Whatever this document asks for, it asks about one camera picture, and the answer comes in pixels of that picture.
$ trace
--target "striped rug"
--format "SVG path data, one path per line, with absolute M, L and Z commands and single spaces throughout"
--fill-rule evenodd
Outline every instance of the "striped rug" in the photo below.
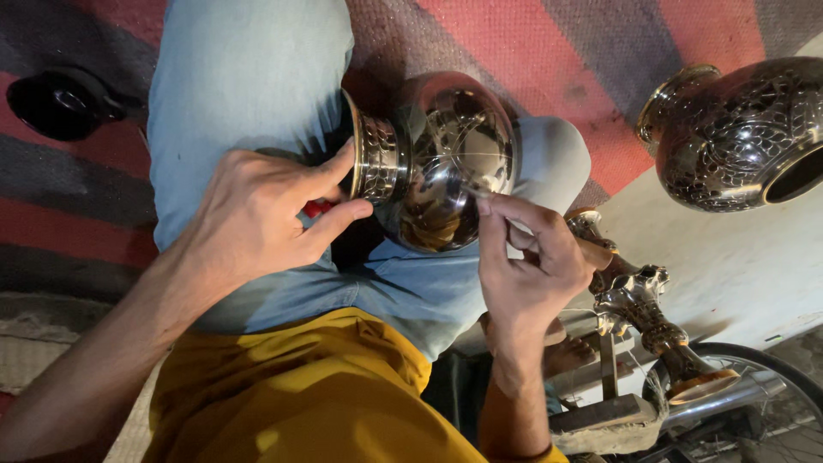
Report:
M 592 154 L 577 205 L 603 203 L 651 167 L 631 126 L 682 66 L 729 72 L 792 55 L 823 31 L 820 0 L 348 2 L 356 47 L 344 86 L 356 97 L 379 103 L 406 77 L 458 70 L 516 115 L 563 117 Z M 145 101 L 164 8 L 165 0 L 0 0 L 0 91 L 69 63 Z M 117 301 L 157 253 L 148 170 L 133 123 L 61 143 L 0 103 L 0 291 Z

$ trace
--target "bicycle wheel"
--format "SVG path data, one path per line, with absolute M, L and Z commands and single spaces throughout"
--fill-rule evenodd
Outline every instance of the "bicycle wheel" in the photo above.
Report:
M 656 448 L 634 454 L 631 461 L 823 463 L 823 389 L 810 377 L 753 348 L 724 343 L 690 347 L 709 364 L 731 368 L 743 377 L 774 372 L 786 388 L 768 399 L 669 429 Z M 653 370 L 665 389 L 668 374 L 663 363 L 657 361 Z M 651 393 L 644 385 L 644 397 Z

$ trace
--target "shiny metal pot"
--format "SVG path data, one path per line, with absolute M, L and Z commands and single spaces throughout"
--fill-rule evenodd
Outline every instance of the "shiny metal pot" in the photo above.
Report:
M 411 250 L 457 250 L 477 239 L 474 197 L 463 186 L 511 193 L 514 132 L 494 95 L 460 72 L 409 82 L 389 119 L 346 94 L 356 161 L 351 198 L 368 199 L 388 235 Z
M 690 66 L 654 92 L 636 132 L 657 144 L 660 182 L 686 206 L 727 213 L 796 198 L 823 181 L 823 59 L 725 76 Z

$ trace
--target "jeans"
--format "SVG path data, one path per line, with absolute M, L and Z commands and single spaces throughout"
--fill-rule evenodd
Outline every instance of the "jeans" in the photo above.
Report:
M 353 44 L 343 0 L 170 0 L 148 122 L 160 250 L 194 215 L 225 151 L 271 148 L 312 165 L 333 154 L 324 136 L 340 123 Z M 564 212 L 588 178 L 583 139 L 554 117 L 515 125 L 514 194 Z M 195 327 L 252 333 L 357 306 L 434 360 L 486 311 L 477 256 L 476 243 L 422 255 L 385 240 L 362 268 L 338 272 L 326 250 L 312 265 L 246 283 Z

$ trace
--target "vase rim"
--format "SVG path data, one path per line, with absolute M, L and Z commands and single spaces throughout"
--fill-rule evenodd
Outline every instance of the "vase rim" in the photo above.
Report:
M 708 63 L 697 63 L 691 64 L 689 66 L 685 66 L 680 71 L 671 77 L 669 77 L 664 83 L 660 84 L 652 95 L 646 100 L 646 103 L 643 105 L 643 109 L 640 110 L 640 114 L 637 116 L 637 122 L 635 123 L 635 136 L 640 139 L 643 143 L 654 143 L 654 139 L 652 137 L 651 132 L 649 131 L 649 113 L 651 112 L 652 108 L 662 99 L 667 96 L 666 90 L 673 85 L 677 85 L 681 82 L 683 77 L 691 75 L 696 72 L 711 72 L 716 75 L 721 75 L 721 72 L 717 67 L 712 64 Z
M 343 96 L 346 97 L 346 103 L 349 105 L 352 125 L 354 126 L 354 135 L 352 136 L 354 137 L 355 146 L 355 164 L 352 167 L 351 187 L 349 188 L 349 200 L 351 200 L 356 198 L 358 185 L 360 184 L 360 164 L 363 162 L 363 160 L 360 159 L 360 152 L 362 152 L 363 147 L 363 128 L 357 123 L 357 120 L 360 118 L 360 109 L 357 108 L 348 91 L 342 89 L 341 91 L 343 92 Z
M 807 152 L 802 156 L 798 157 L 797 159 L 792 159 L 785 166 L 781 166 L 779 171 L 763 184 L 763 188 L 760 190 L 760 200 L 763 201 L 763 204 L 787 203 L 792 199 L 796 199 L 808 193 L 809 191 L 812 191 L 821 182 L 823 182 L 823 171 L 821 171 L 815 178 L 810 179 L 809 181 L 805 182 L 803 185 L 791 191 L 790 193 L 782 195 L 778 200 L 769 199 L 769 192 L 772 190 L 774 184 L 778 183 L 778 181 L 780 180 L 785 180 L 786 174 L 789 173 L 789 171 L 792 170 L 793 167 L 798 166 L 798 164 L 800 164 L 801 162 L 809 161 L 813 156 L 823 156 L 823 141 L 816 143 L 811 148 L 808 148 Z

